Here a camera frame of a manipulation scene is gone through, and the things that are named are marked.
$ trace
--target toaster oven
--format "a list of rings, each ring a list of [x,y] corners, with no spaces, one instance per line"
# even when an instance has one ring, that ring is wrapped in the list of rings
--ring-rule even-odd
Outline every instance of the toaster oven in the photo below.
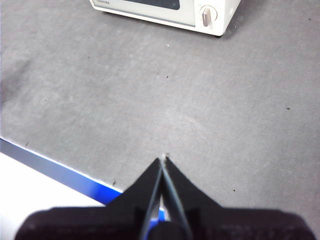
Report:
[[[94,9],[197,31],[224,34],[240,0],[90,0]]]

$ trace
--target toaster oven logo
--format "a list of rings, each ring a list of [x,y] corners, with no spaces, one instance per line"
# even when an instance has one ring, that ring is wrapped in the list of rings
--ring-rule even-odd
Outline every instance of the toaster oven logo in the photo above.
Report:
[[[107,0],[97,0],[99,3],[103,3],[103,4],[110,4],[109,1]]]

